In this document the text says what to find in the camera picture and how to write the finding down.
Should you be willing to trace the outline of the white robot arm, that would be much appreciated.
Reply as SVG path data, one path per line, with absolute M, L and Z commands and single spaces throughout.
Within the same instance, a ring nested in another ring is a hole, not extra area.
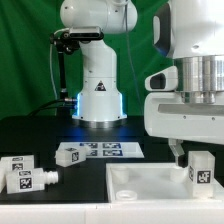
M 135 27 L 132 1 L 64 0 L 60 17 L 83 55 L 74 119 L 91 127 L 124 120 L 116 54 L 103 37 Z M 145 80 L 147 133 L 167 139 L 176 157 L 185 140 L 224 145 L 224 0 L 168 0 L 153 17 L 153 34 L 155 48 L 173 64 Z

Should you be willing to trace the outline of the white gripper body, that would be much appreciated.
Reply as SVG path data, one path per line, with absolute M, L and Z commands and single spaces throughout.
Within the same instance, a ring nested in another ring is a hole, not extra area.
M 224 93 L 214 104 L 186 104 L 175 92 L 153 92 L 145 100 L 150 136 L 224 145 Z

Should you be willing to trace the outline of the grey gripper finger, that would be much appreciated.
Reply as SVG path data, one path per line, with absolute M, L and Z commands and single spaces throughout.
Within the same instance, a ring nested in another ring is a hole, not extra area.
M 183 159 L 184 159 L 184 150 L 182 148 L 182 140 L 179 139 L 168 139 L 168 145 L 175 157 L 175 163 L 177 166 L 182 167 L 183 166 Z

